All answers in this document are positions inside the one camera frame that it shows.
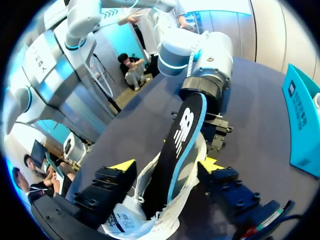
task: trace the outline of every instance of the dark blue table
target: dark blue table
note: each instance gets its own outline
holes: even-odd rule
[[[185,72],[176,77],[159,74],[118,114],[87,155],[68,200],[90,185],[100,167],[136,159],[139,173],[158,154],[173,121],[171,112],[182,104],[178,91],[185,76]],[[234,129],[226,136],[217,164],[236,169],[239,179],[261,194],[262,204],[276,200],[284,206],[291,199],[296,203],[291,213],[303,214],[319,182],[290,165],[289,117],[281,88],[284,78],[261,64],[234,59],[223,108],[223,116]],[[179,219],[172,240],[225,239],[235,232],[199,186],[191,191]],[[274,239],[282,239],[295,221],[284,222],[273,233]]]

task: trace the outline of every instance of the black clamp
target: black clamp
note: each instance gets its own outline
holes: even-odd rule
[[[212,159],[218,159],[220,150],[223,148],[225,137],[233,131],[233,127],[229,125],[229,121],[220,115],[210,114],[212,120],[204,121],[204,126],[211,125],[215,127],[214,136],[210,145],[207,146],[207,156]]]

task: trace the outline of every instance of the black hair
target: black hair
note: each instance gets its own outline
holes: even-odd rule
[[[119,63],[123,63],[125,60],[127,60],[128,59],[128,54],[126,54],[126,53],[122,53],[122,54],[120,54],[119,56],[118,56],[118,61],[119,61]]]
[[[23,162],[26,167],[28,167],[28,164],[27,164],[28,159],[31,159],[31,156],[29,154],[24,155]]]
[[[18,183],[19,183],[19,179],[18,179],[18,173],[20,172],[20,169],[17,167],[14,167],[12,169],[12,178],[13,178],[13,182],[14,184],[21,189],[21,187],[19,187]]]

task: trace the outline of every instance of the insole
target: insole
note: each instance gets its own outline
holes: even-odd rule
[[[174,189],[181,169],[189,167],[191,171],[191,166],[183,165],[200,133],[206,110],[206,97],[201,93],[190,95],[182,103],[143,195],[142,209],[148,219],[161,212],[177,194]]]

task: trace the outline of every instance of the robot end effector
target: robot end effector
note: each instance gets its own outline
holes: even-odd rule
[[[182,100],[192,93],[206,96],[207,112],[219,114],[223,93],[230,86],[233,68],[233,45],[222,32],[197,33],[168,29],[158,49],[158,68],[166,76],[176,76],[187,67],[187,78],[179,91]],[[192,60],[196,61],[193,72]]]

